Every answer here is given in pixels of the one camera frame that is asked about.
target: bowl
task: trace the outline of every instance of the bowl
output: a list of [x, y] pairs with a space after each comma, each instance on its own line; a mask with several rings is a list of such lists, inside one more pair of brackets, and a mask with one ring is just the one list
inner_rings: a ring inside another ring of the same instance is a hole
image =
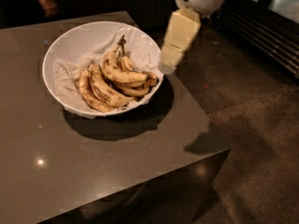
[[[92, 61], [100, 63], [123, 35], [130, 58], [138, 68], [155, 73], [159, 83], [139, 101], [103, 113], [83, 101], [76, 82], [80, 72]], [[158, 69], [160, 53], [155, 41], [134, 26], [114, 21], [91, 22], [69, 30], [52, 43], [43, 61], [42, 74], [50, 94], [65, 110], [88, 119], [114, 116], [147, 104], [159, 89], [164, 78]]]

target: dark concrete floor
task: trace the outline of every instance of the dark concrete floor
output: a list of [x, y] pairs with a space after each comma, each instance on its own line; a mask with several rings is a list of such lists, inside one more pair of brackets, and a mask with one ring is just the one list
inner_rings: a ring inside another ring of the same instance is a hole
[[[148, 34], [162, 44], [164, 30]], [[192, 223], [299, 223], [293, 74], [231, 31], [205, 24], [178, 77], [232, 146]]]

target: bunch of bananas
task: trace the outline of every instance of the bunch of bananas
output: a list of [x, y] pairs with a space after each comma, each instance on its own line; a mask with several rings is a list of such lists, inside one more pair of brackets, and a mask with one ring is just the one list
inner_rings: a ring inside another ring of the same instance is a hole
[[125, 52], [125, 43], [123, 35], [104, 55], [101, 65], [92, 62], [79, 76], [78, 91], [83, 100], [103, 113], [141, 99], [159, 82], [156, 74], [135, 66]]

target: person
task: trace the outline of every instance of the person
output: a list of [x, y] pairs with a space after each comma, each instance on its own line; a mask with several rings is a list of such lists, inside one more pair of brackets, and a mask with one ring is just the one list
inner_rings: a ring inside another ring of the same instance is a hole
[[41, 23], [57, 13], [55, 0], [0, 0], [2, 28]]

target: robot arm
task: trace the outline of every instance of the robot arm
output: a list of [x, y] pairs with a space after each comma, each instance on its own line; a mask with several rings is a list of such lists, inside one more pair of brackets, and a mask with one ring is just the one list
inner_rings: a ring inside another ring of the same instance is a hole
[[176, 0], [178, 10], [170, 17], [160, 56], [159, 69], [172, 74], [196, 38], [201, 18], [209, 17], [224, 0]]

